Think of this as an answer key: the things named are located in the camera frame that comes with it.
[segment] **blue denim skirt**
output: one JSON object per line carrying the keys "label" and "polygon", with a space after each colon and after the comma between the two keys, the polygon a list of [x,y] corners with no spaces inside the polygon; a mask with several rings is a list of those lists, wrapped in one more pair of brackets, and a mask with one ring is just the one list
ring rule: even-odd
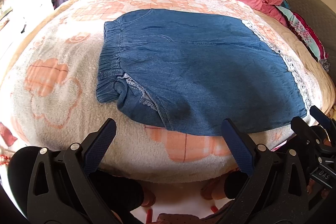
{"label": "blue denim skirt", "polygon": [[218,136],[225,118],[253,133],[307,114],[281,56],[239,19],[137,10],[104,33],[97,99],[134,121]]}

